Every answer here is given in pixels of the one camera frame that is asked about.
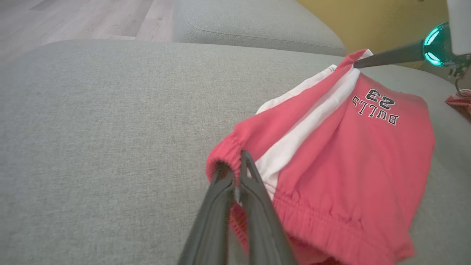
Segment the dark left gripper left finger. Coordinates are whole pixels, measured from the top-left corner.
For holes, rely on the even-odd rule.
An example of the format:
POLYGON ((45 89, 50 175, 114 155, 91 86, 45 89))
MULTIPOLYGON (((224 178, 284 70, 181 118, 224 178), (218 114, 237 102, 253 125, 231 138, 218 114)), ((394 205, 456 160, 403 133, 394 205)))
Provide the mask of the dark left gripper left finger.
POLYGON ((235 178, 230 167, 218 162, 178 265, 226 265, 229 215, 234 203, 235 178))

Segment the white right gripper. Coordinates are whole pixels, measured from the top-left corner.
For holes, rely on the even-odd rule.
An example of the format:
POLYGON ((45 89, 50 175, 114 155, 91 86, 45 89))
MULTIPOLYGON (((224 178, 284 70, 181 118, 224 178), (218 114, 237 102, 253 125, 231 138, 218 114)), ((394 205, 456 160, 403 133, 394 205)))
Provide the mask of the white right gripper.
POLYGON ((471 2, 446 1, 449 20, 434 27, 424 40, 357 60, 353 67, 367 68, 428 61, 435 67, 468 68, 471 52, 471 2))

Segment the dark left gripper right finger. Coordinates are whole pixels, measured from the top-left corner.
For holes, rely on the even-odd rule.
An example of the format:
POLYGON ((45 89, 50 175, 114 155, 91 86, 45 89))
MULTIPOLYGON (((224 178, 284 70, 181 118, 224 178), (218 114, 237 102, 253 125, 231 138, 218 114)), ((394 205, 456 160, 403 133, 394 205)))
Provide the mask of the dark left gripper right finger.
POLYGON ((247 215, 249 265, 296 265, 284 228, 248 151, 241 151, 239 203, 247 215))

